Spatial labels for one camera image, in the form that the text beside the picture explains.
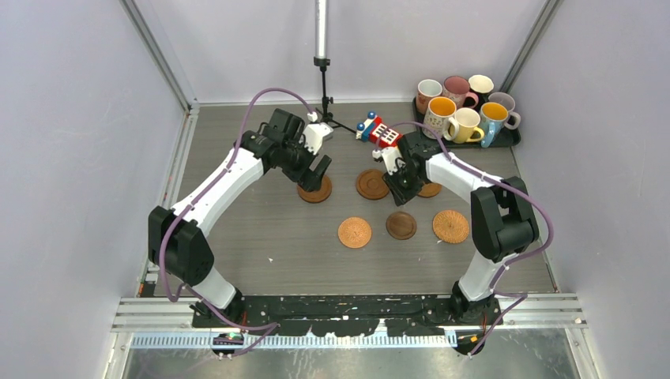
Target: tray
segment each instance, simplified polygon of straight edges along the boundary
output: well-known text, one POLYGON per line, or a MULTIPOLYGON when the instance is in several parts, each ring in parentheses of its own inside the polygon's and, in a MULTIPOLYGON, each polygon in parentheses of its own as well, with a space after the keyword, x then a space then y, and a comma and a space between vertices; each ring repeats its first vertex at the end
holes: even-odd
MULTIPOLYGON (((414 120, 423 124, 423 118, 425 116, 419 113, 419 110, 416 109, 416 97, 412 100, 412 110, 414 111, 414 120)), ((432 138, 426 137, 423 133, 421 133, 421 137, 434 141, 432 138)), ((447 148, 482 148, 479 142, 455 144, 452 141, 447 141, 444 138, 442 139, 442 142, 444 142, 444 145, 447 148)), ((521 142, 521 134, 519 133, 519 129, 511 130, 502 128, 500 133, 498 133, 498 136, 493 140, 493 142, 491 142, 491 145, 488 148, 509 148, 517 145, 519 142, 521 142)))

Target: red and white toy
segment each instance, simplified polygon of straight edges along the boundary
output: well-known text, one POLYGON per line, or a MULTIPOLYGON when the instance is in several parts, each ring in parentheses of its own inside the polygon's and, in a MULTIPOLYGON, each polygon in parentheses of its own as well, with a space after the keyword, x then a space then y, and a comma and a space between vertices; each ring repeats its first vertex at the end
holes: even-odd
MULTIPOLYGON (((377 143, 382 133, 387 126, 383 124, 382 118, 376 113, 370 112, 367 114, 367 120, 361 122, 356 127, 356 139, 361 141, 370 141, 373 144, 377 143)), ((402 138, 402 134, 395 130, 384 133, 384 137, 379 141, 380 148, 389 148, 397 146, 397 141, 402 138)))

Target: gray wall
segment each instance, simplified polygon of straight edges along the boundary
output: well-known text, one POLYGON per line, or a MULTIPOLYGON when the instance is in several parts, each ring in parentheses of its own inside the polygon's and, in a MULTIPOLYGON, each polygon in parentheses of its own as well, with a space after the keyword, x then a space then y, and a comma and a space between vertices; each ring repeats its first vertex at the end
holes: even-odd
POLYGON ((0 377, 100 377, 181 108, 117 1, 0 6, 0 377))
POLYGON ((564 2, 512 91, 551 265, 609 377, 667 377, 670 3, 564 2))
MULTIPOLYGON (((248 101, 269 86, 321 99, 314 0, 138 1, 201 103, 248 101)), ((329 95, 411 99, 420 80, 452 74, 501 84, 543 3, 331 0, 329 95)))

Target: round coaster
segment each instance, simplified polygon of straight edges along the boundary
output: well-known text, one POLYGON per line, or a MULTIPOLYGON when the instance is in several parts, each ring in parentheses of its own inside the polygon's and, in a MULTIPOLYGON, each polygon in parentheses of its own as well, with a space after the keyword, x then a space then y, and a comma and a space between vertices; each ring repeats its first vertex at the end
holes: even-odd
POLYGON ((456 211, 442 211, 433 219, 433 232, 448 243, 461 243, 470 233, 468 220, 456 211))
POLYGON ((419 192, 420 197, 433 197, 442 190, 442 186, 438 183, 428 183, 423 185, 421 192, 419 192))
POLYGON ((360 196, 368 200, 379 200, 389 194, 389 187, 384 183, 380 170, 371 168, 358 175, 356 179, 356 190, 360 196))
POLYGON ((416 233, 416 220, 409 213, 391 213, 386 219, 386 231, 395 239, 410 239, 416 233))
POLYGON ((337 228, 337 237, 343 245, 358 249, 365 246, 372 238, 372 228, 360 217, 349 217, 337 228))
POLYGON ((330 196, 330 193, 333 191, 333 183, 330 181, 328 175, 323 175, 321 180, 321 189, 314 192, 307 192, 306 190, 298 187, 298 195, 301 199, 305 200, 308 203, 320 203, 327 199, 330 196))

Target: ceramic mug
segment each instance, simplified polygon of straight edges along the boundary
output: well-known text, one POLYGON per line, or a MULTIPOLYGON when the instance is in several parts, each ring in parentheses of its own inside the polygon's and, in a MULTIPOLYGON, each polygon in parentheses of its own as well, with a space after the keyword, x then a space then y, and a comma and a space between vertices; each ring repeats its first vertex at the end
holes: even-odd
POLYGON ((447 77, 444 80, 442 96, 452 99, 456 103, 456 108, 463 107, 468 98, 475 102, 468 108, 476 107, 479 103, 479 97, 474 92, 470 92, 470 83, 464 77, 447 77))
POLYGON ((475 105, 471 105, 472 101, 466 101, 464 107, 471 107, 479 111, 481 106, 488 101, 488 94, 493 91, 493 81, 484 75, 472 75, 468 79, 468 84, 470 84, 470 91, 477 95, 479 101, 475 105))
POLYGON ((419 82, 416 93, 416 109, 421 114, 426 114, 428 103, 442 94, 442 85, 438 81, 425 79, 419 82))
POLYGON ((483 148, 491 146, 491 142, 498 135, 510 114, 507 109, 498 103, 486 103, 480 110, 480 128, 484 131, 484 139, 481 141, 483 148))
POLYGON ((464 142, 478 142, 484 139, 484 131, 478 127, 481 117, 470 108, 461 108, 453 117, 449 117, 449 124, 444 130, 444 138, 455 144, 464 142))
POLYGON ((514 101, 514 97, 506 94, 505 92, 494 92, 489 95, 488 101, 498 103, 507 109, 507 113, 510 114, 507 116, 507 120, 505 120, 505 127, 507 129, 517 129, 519 127, 519 124, 521 123, 521 116, 519 113, 514 111, 514 107, 517 105, 517 103, 514 101))
MULTIPOLYGON (((455 112, 456 103, 454 103, 452 99, 447 99, 442 96, 435 97, 428 103, 428 109, 426 110, 426 117, 423 118, 423 123, 441 137, 444 129, 449 123, 449 117, 453 116, 455 112)), ((433 133, 423 128, 421 130, 427 137, 435 139, 433 133)))

